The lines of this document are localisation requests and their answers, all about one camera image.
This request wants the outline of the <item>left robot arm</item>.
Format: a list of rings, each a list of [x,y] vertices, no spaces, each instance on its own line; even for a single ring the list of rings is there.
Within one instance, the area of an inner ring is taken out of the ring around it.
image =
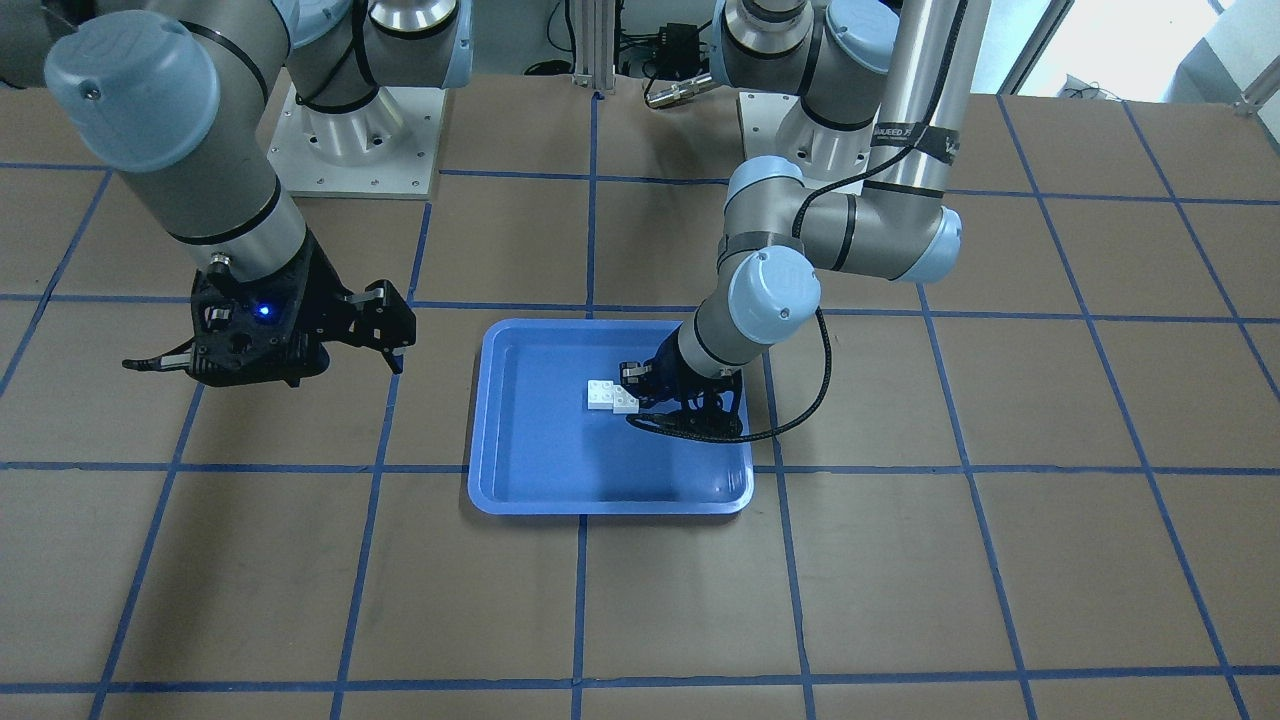
[[[795,141],[730,178],[717,283],[643,363],[623,363],[640,430],[716,445],[746,433],[742,369],[814,322],[818,272],[909,284],[955,266],[959,214],[943,201],[987,1],[721,1],[709,67],[730,88],[786,94]]]

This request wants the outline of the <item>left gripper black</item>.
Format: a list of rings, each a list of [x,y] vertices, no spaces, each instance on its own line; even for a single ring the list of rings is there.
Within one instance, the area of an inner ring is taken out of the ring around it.
[[[648,361],[621,363],[620,386],[640,402],[643,411],[626,416],[636,429],[703,443],[744,442],[741,375],[696,373],[678,351],[677,331]]]

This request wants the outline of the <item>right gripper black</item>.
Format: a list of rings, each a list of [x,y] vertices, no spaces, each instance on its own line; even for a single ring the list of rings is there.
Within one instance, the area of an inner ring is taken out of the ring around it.
[[[193,338],[145,359],[123,359],[132,372],[180,372],[212,387],[301,379],[326,370],[326,340],[378,351],[393,375],[417,340],[413,309],[389,281],[351,293],[307,232],[300,251],[259,281],[228,272],[197,272],[191,292]]]

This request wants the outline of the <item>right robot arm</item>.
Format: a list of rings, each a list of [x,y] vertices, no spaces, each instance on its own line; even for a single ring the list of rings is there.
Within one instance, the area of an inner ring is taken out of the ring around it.
[[[256,140],[288,70],[303,136],[329,167],[408,142],[399,88],[458,88],[474,67],[470,1],[5,1],[3,85],[46,88],[192,256],[192,336],[127,359],[212,387],[297,387],[326,343],[403,372],[413,311],[387,279],[344,286]]]

